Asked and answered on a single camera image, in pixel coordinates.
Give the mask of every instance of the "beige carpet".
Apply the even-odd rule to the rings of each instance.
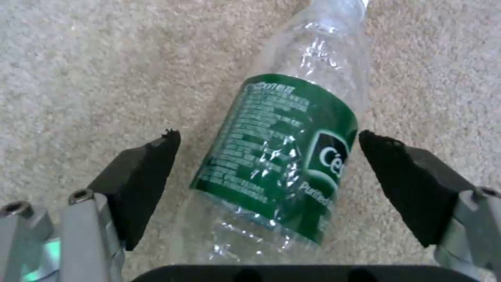
[[[175,263],[187,186],[265,39],[305,0],[0,2],[0,204],[56,216],[121,150],[181,131],[174,171],[126,278]],[[432,150],[501,186],[501,2],[373,0],[364,128]],[[355,151],[332,263],[430,263]]]

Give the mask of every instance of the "clear plastic bottle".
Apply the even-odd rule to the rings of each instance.
[[[178,216],[175,263],[316,262],[366,106],[366,5],[314,0],[265,45]]]

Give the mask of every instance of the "bolt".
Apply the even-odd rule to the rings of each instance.
[[[68,197],[68,204],[75,205],[78,203],[85,202],[87,200],[92,200],[94,198],[94,192],[90,189],[82,189],[75,191]]]
[[[28,219],[34,214],[34,211],[31,204],[27,201],[12,202],[0,209],[0,218],[16,214]]]

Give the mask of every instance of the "screw hole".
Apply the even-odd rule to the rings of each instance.
[[[348,282],[378,282],[378,279],[365,268],[356,268],[348,273]]]
[[[5,211],[7,211],[8,213],[15,212],[19,210],[22,207],[22,205],[23,204],[20,202],[12,203],[6,207]]]
[[[487,195],[489,196],[493,196],[493,197],[499,197],[499,193],[494,191],[493,189],[490,189],[490,188],[486,188],[486,187],[481,187],[482,191],[484,193],[486,193]]]
[[[75,199],[80,199],[80,198],[85,197],[85,196],[87,196],[87,191],[85,191],[85,190],[78,191],[74,194]]]
[[[256,270],[245,268],[239,271],[233,278],[233,282],[261,282],[261,274]]]

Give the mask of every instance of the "bottle label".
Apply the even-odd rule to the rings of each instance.
[[[191,187],[320,244],[356,134],[355,115],[329,91],[285,75],[255,76]]]

